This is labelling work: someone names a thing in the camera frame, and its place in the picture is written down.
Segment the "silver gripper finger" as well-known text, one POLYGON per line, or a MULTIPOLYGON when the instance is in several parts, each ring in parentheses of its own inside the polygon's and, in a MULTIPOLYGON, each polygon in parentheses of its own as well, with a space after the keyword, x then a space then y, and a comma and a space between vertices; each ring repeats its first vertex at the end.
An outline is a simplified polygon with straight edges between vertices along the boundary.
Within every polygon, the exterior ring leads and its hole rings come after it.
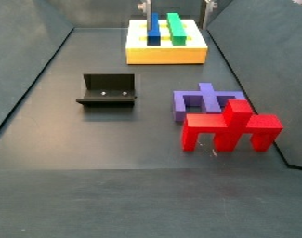
POLYGON ((203 18, 203 28, 207 26, 208 17, 214 9, 218 7, 216 0, 204 0, 204 18, 203 18))
POLYGON ((140 0, 138 9, 143 11, 147 16, 147 21, 151 21, 151 0, 140 0))

